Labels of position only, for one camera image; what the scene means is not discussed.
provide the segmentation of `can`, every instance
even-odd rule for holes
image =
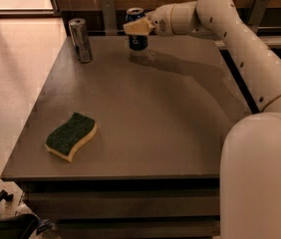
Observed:
[[[93,60],[90,39],[86,20],[75,18],[69,21],[73,45],[80,63],[89,63]]]
[[[140,19],[144,17],[143,8],[131,8],[127,10],[127,18],[126,21],[135,21],[137,19]],[[130,41],[130,48],[135,51],[141,51],[144,48],[147,47],[147,36],[137,36],[137,35],[131,35],[129,36]]]

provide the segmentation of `white floor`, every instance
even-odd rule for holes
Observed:
[[[60,18],[0,19],[0,174],[65,38]],[[0,179],[1,189],[15,195],[2,201],[2,217],[31,212],[14,183]],[[59,237],[49,231],[31,238]]]

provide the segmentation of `gray tabletop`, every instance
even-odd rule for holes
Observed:
[[[68,38],[4,168],[3,180],[218,176],[222,144],[250,113],[212,41],[93,37],[80,64]],[[96,136],[69,163],[45,148],[73,112],[96,120]]]

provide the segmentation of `white robotic arm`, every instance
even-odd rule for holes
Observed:
[[[232,0],[163,5],[127,34],[220,38],[263,112],[226,138],[220,167],[221,239],[281,239],[281,60],[239,18]]]

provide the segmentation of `green sponge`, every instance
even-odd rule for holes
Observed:
[[[93,138],[97,124],[93,119],[73,113],[70,119],[56,128],[47,138],[47,149],[72,162],[76,151]]]

